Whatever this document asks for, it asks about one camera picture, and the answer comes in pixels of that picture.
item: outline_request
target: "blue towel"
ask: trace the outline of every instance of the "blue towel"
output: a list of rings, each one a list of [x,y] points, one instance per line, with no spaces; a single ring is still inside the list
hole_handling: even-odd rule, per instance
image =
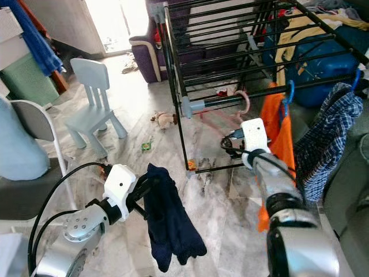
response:
[[[306,200],[322,197],[329,174],[345,149],[347,131],[363,111],[351,86],[338,83],[324,100],[313,127],[294,146],[296,180]]]
[[[61,72],[62,61],[54,54],[18,1],[0,0],[0,7],[10,7],[12,10],[24,31],[23,38],[44,75],[50,76],[55,70]]]
[[[172,253],[181,265],[185,265],[189,257],[204,256],[205,244],[187,215],[168,171],[149,164],[147,175],[160,179],[144,196],[151,252],[159,269],[168,271]]]

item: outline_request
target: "stuffed toy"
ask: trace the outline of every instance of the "stuffed toy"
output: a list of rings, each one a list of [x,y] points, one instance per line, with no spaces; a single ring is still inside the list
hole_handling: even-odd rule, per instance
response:
[[[177,116],[175,114],[168,114],[165,111],[160,111],[151,118],[151,121],[157,121],[161,129],[168,129],[171,123],[176,125],[178,123]]]

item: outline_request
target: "bright doorway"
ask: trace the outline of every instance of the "bright doorway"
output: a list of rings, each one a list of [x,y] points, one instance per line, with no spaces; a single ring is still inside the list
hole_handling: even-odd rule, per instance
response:
[[[120,54],[131,48],[131,33],[145,33],[145,0],[86,0],[105,53]]]

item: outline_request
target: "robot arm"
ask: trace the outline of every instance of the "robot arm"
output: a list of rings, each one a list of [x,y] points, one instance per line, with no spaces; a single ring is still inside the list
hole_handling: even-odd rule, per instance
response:
[[[337,277],[339,264],[333,245],[305,208],[293,181],[280,168],[260,158],[287,165],[270,153],[260,118],[242,123],[244,164],[257,176],[270,218],[267,235],[270,277]]]
[[[125,221],[133,209],[143,214],[135,201],[141,197],[145,187],[142,183],[147,180],[135,181],[129,167],[114,165],[104,185],[104,200],[91,201],[85,209],[65,220],[63,230],[37,266],[37,276],[79,276],[88,253],[97,246],[110,225],[118,220]]]

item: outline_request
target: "blue checkered shirt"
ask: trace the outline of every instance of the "blue checkered shirt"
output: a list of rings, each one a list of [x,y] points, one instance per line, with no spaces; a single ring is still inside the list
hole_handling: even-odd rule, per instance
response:
[[[297,185],[306,200],[322,197],[328,176],[344,152],[347,131],[363,111],[362,100],[350,90],[348,84],[336,84],[312,128],[294,146]]]

